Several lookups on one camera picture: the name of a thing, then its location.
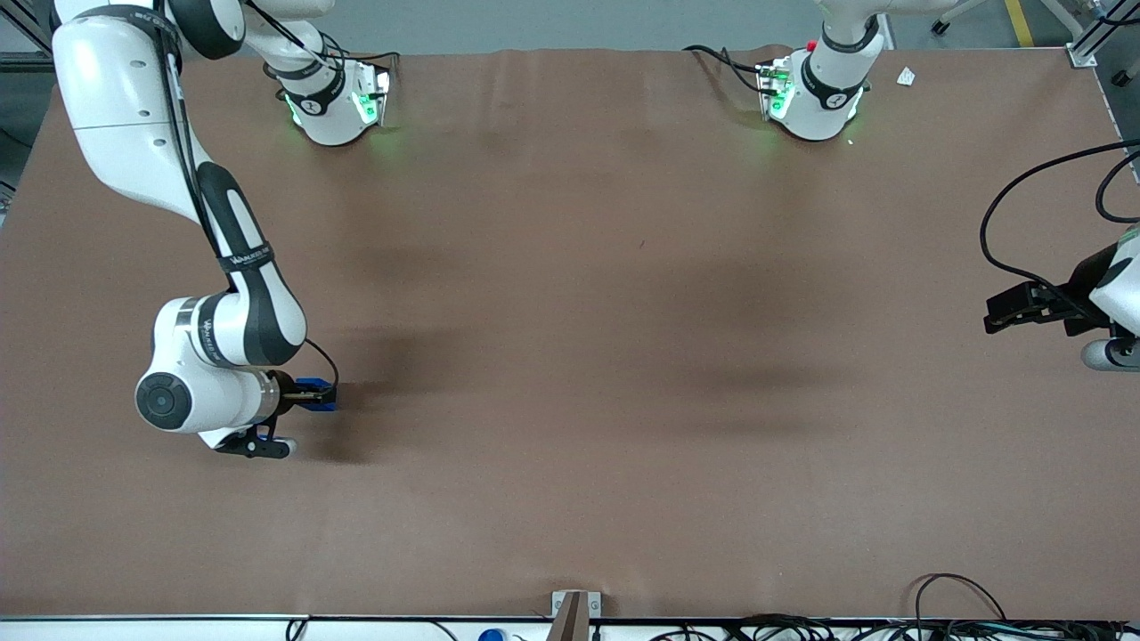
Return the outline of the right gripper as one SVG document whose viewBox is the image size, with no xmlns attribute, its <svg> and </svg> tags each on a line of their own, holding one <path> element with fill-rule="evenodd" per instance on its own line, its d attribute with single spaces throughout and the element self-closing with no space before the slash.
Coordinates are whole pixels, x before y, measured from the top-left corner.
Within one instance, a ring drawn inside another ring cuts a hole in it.
<svg viewBox="0 0 1140 641">
<path fill-rule="evenodd" d="M 293 407 L 301 409 L 334 409 L 337 398 L 336 386 L 298 386 L 294 378 L 284 370 L 267 370 L 270 409 L 267 417 L 280 417 Z"/>
</svg>

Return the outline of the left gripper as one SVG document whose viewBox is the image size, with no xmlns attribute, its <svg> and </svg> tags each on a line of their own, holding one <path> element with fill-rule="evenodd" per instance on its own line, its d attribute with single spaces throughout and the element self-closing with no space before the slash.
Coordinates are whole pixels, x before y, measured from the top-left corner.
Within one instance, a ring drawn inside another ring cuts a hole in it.
<svg viewBox="0 0 1140 641">
<path fill-rule="evenodd" d="M 1139 336 L 1139 228 L 1129 227 L 1110 248 L 1096 252 L 1070 274 L 1070 287 L 1086 307 L 1070 318 L 1070 305 L 1037 281 L 1023 281 L 990 297 L 982 318 L 986 334 L 1026 324 L 1065 322 L 1067 336 L 1078 336 L 1109 324 Z"/>
</svg>

